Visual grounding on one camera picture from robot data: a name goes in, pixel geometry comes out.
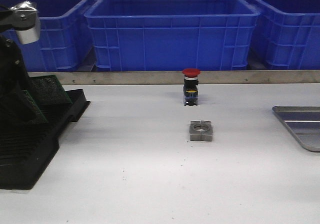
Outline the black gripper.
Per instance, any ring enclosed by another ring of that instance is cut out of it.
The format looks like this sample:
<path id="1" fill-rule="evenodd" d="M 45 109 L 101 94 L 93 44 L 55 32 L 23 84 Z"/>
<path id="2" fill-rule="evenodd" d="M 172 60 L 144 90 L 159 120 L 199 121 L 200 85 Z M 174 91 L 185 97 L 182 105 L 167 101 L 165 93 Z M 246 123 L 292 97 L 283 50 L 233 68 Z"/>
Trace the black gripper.
<path id="1" fill-rule="evenodd" d="M 28 122 L 34 119 L 32 104 L 24 90 L 31 88 L 22 53 L 17 44 L 0 37 L 0 120 L 1 122 Z"/>

